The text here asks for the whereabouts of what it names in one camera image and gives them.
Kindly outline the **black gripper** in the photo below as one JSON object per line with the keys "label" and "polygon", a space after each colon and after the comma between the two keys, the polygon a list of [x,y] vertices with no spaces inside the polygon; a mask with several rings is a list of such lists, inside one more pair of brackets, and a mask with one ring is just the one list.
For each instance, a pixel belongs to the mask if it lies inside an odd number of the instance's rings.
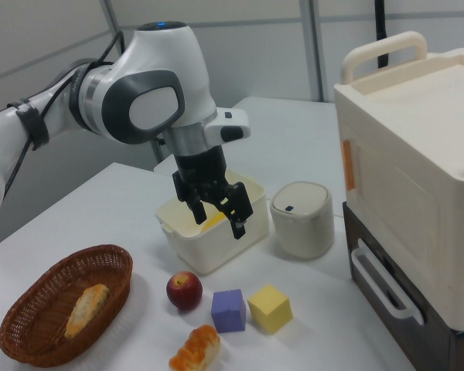
{"label": "black gripper", "polygon": [[179,201],[186,202],[197,225],[206,221],[202,200],[217,203],[230,222],[235,240],[245,234],[245,223],[253,214],[251,201],[242,182],[227,183],[223,149],[220,145],[198,155],[176,156],[177,170],[172,180]]}

